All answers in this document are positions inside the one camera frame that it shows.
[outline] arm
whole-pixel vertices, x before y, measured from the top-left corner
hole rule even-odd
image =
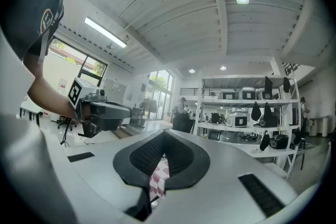
[[[55,91],[43,77],[43,65],[38,65],[38,56],[27,53],[24,65],[35,76],[28,95],[31,100],[43,109],[75,119],[75,110],[68,99]]]

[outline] white wooden ceiling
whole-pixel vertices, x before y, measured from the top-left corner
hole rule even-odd
[[[64,0],[58,31],[131,72],[191,68],[200,62],[267,62],[270,49],[283,62],[314,66],[333,44],[335,31],[321,0],[314,1],[311,16],[304,5],[305,0],[250,0],[248,5],[236,0]],[[128,45],[122,49],[85,25],[87,16]],[[307,19],[299,22],[300,16]],[[291,38],[293,33],[299,38]]]

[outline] person in background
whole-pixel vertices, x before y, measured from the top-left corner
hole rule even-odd
[[[302,118],[302,123],[301,123],[301,134],[304,135],[306,132],[306,126],[307,126],[307,113],[310,112],[309,109],[305,107],[305,98],[301,97],[301,118]]]

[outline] black cable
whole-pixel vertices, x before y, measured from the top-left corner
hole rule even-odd
[[[69,126],[71,124],[71,121],[72,121],[72,119],[70,119],[70,118],[68,118],[68,119],[69,119],[69,122],[67,124],[67,127],[65,128],[65,132],[64,132],[64,136],[63,136],[63,140],[61,142],[61,145],[63,145],[66,142],[66,140],[67,140],[67,131],[68,131],[68,128],[69,128]]]

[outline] tree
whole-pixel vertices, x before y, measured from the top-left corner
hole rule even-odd
[[[158,80],[156,82],[156,88],[165,89],[166,87],[167,87],[167,82],[164,80],[164,78],[158,77]]]
[[[57,47],[58,50],[62,50],[65,48],[65,44],[56,38],[52,41],[51,44]]]
[[[74,60],[74,58],[67,57],[65,58],[65,60],[68,61],[69,63],[73,63],[74,65],[76,64],[76,61]]]
[[[103,76],[104,69],[105,65],[100,62],[95,62],[93,67],[93,73],[101,77]]]

